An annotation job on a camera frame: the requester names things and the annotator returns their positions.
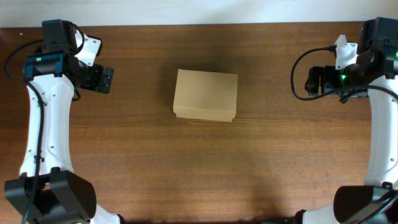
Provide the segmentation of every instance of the brown cardboard box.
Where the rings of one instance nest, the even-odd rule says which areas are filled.
[[[179,70],[174,113],[178,118],[232,122],[237,89],[237,74]]]

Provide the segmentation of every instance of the white wall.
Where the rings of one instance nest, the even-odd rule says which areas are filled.
[[[0,0],[0,27],[49,19],[79,26],[398,19],[398,0]]]

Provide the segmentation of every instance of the white plastic casing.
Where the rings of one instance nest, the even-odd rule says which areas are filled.
[[[336,48],[336,69],[342,69],[348,65],[356,63],[356,50],[358,44],[347,43],[345,35],[340,35],[335,42]]]
[[[370,85],[398,93],[398,79],[381,76]],[[381,187],[392,183],[398,189],[398,104],[394,97],[378,90],[368,90],[372,108],[371,155],[365,185]]]
[[[120,224],[120,218],[112,213],[107,212],[97,204],[94,218],[91,219],[92,224]]]
[[[87,66],[93,66],[96,54],[101,46],[101,40],[88,37],[86,34],[84,36],[85,44],[76,57]],[[80,46],[83,41],[79,32],[76,33],[75,38],[77,46]]]
[[[333,204],[303,214],[303,224],[339,224],[335,218]]]
[[[69,154],[69,111],[74,94],[73,85],[65,75],[54,77],[53,74],[34,77],[30,83],[41,94],[45,103],[41,148],[43,161],[40,163],[39,175],[49,174],[53,167],[73,172]],[[28,177],[32,177],[35,173],[34,157],[39,137],[40,107],[36,94],[27,88],[30,98],[29,136],[19,174],[26,173]]]

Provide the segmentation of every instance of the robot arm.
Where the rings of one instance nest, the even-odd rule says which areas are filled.
[[[361,26],[358,56],[356,44],[339,38],[336,67],[314,67],[306,90],[312,96],[345,86],[371,85],[398,93],[398,21],[377,18]],[[348,98],[369,98],[372,110],[371,154],[365,186],[340,187],[333,205],[303,213],[302,223],[396,223],[398,222],[398,104],[387,91],[363,89],[339,91]]]
[[[75,175],[69,153],[69,112],[77,88],[109,93],[112,68],[94,64],[100,54],[101,39],[82,32],[74,34],[68,21],[43,22],[45,45],[24,65],[25,78],[44,102],[44,128],[40,155],[39,186],[27,221],[29,223],[120,224],[120,215],[96,204],[93,186]],[[39,99],[28,87],[30,98],[29,137],[20,179],[8,180],[4,193],[24,215],[29,190],[34,186],[37,141],[39,139]]]

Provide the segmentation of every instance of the wooden table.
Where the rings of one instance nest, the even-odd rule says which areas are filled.
[[[83,27],[101,37],[96,63],[114,68],[111,93],[82,90],[70,112],[75,173],[100,205],[127,220],[221,222],[289,217],[332,203],[341,185],[361,185],[370,148],[368,100],[304,102],[290,69],[306,50],[340,34],[358,41],[359,22],[208,26]],[[41,29],[1,29],[0,61]],[[10,71],[22,75],[23,50]],[[318,52],[297,67],[298,92]],[[177,70],[239,74],[232,123],[176,119]],[[0,183],[18,178],[26,150],[24,85],[0,76]],[[0,222],[21,216],[0,193]]]

